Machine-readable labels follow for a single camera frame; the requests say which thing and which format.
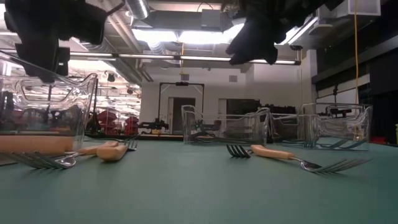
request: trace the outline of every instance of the table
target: table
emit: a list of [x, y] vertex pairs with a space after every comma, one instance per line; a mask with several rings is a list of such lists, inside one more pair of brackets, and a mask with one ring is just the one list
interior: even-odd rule
[[0, 222], [398, 223], [398, 149], [284, 149], [321, 165], [373, 160], [320, 175], [294, 161], [230, 158], [224, 146], [140, 141], [117, 163], [86, 157], [68, 170], [0, 167]]

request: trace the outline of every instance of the cable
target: cable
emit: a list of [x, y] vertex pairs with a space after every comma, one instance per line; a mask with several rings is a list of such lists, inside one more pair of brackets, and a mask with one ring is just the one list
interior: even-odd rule
[[301, 105], [303, 105], [303, 49], [300, 50]]
[[[359, 79], [359, 62], [358, 62], [358, 23], [357, 23], [357, 6], [358, 6], [358, 0], [354, 0], [354, 39], [355, 39], [355, 68], [356, 68], [356, 78], [355, 78], [355, 104], [358, 104], [358, 79]], [[354, 141], [359, 140], [362, 138], [360, 136], [360, 133], [358, 135], [357, 139], [357, 130], [358, 127], [355, 125], [354, 127]]]
[[213, 6], [211, 6], [211, 4], [208, 4], [207, 2], [201, 2], [201, 3], [199, 4], [199, 6], [198, 6], [197, 12], [199, 12], [199, 8], [200, 8], [200, 6], [201, 6], [203, 3], [207, 4], [208, 6], [211, 7], [212, 10], [214, 10], [214, 8], [213, 8]]
[[356, 67], [356, 81], [355, 81], [355, 104], [358, 103], [358, 78], [359, 78], [359, 63], [358, 63], [358, 26], [357, 26], [357, 0], [354, 0], [354, 32], [355, 32], [355, 67]]

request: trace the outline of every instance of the doorway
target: doorway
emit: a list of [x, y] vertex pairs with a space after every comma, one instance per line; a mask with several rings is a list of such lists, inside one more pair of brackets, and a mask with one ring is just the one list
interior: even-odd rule
[[195, 98], [180, 98], [180, 97], [169, 98], [169, 115], [171, 115], [170, 117], [172, 118], [172, 121], [170, 122], [171, 124], [170, 128], [172, 134], [183, 134], [181, 106], [183, 105], [195, 106], [195, 103], [196, 103]]

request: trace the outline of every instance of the fork handle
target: fork handle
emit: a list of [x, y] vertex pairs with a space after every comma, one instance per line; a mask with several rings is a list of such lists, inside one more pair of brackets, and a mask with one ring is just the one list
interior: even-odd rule
[[251, 150], [258, 156], [274, 158], [274, 159], [288, 159], [291, 160], [294, 154], [291, 152], [284, 152], [278, 150], [270, 150], [261, 145], [252, 145]]
[[96, 155], [97, 154], [97, 150], [99, 148], [102, 148], [102, 147], [116, 147], [118, 145], [119, 145], [119, 143], [117, 141], [107, 141], [104, 144], [99, 145], [99, 146], [85, 147], [83, 149], [80, 149], [78, 152], [84, 153], [84, 155], [82, 155], [82, 156]]
[[104, 161], [118, 161], [126, 153], [127, 146], [117, 146], [117, 147], [101, 147], [97, 150], [97, 156]]

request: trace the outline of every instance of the door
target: door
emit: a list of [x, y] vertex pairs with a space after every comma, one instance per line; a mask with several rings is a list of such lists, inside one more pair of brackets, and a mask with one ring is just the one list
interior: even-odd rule
[[174, 98], [173, 102], [173, 122], [172, 122], [172, 133], [183, 134], [182, 131], [182, 114], [181, 106], [192, 105], [195, 106], [194, 98]]

